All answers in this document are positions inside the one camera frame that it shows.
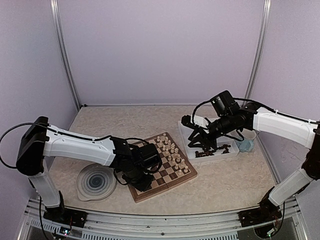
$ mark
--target white plastic container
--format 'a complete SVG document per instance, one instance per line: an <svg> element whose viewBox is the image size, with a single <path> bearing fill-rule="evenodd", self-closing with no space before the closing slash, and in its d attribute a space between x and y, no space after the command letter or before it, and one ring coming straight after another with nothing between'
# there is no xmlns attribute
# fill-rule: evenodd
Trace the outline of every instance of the white plastic container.
<svg viewBox="0 0 320 240"><path fill-rule="evenodd" d="M209 119L211 122L213 122L217 118L211 118ZM183 126L181 124L181 121L178 121L178 129L180 136L182 138L183 146L186 151L186 156L189 159L190 163L200 163L200 162L207 162L207 161L214 161L214 160L219 160L219 159L227 159L227 158L232 158L238 155L239 153L239 148L236 145L235 140L228 138L226 136L219 137L217 141L217 146L221 146L223 144L228 144L231 145L229 147L229 153L222 154L224 149L217 150L213 156L203 156L203 157L197 157L196 158L196 151L203 152L202 148L199 147L188 147L188 144L190 141L188 140L188 137L190 134L193 132L191 128L188 128L186 126Z"/></svg>

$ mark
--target cup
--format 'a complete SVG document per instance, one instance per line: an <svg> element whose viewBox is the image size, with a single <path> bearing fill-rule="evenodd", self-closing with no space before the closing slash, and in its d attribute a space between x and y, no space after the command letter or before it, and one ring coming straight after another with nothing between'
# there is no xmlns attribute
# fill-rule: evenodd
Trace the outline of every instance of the cup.
<svg viewBox="0 0 320 240"><path fill-rule="evenodd" d="M251 152L252 149L254 149L254 140L257 136L257 134L255 133L255 131L250 131L248 129L243 129L242 132L240 132L243 137L244 140L243 141L235 141L235 144L238 146L240 152L244 153L244 152Z"/></svg>

